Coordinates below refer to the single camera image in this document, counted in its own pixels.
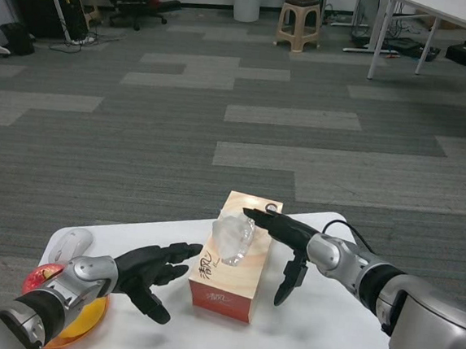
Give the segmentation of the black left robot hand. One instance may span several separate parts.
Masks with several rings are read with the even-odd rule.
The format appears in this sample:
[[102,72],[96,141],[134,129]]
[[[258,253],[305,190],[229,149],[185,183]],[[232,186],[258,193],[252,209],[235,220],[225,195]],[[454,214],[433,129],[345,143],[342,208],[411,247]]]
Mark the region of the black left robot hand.
[[125,294],[143,315],[165,325],[171,316],[151,287],[165,286],[184,276],[189,271],[185,261],[202,249],[201,244],[179,242],[166,247],[144,246],[116,257],[118,279],[113,292]]

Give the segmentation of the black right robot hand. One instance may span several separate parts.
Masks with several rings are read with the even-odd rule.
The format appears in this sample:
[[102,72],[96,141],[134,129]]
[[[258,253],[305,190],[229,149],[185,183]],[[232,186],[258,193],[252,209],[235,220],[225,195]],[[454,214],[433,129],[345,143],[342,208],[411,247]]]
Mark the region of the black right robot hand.
[[243,214],[259,228],[265,229],[272,239],[293,250],[294,258],[287,262],[283,271],[285,279],[275,294],[274,305],[278,307],[289,298],[294,288],[302,285],[309,262],[307,244],[320,231],[275,211],[264,212],[245,207]]

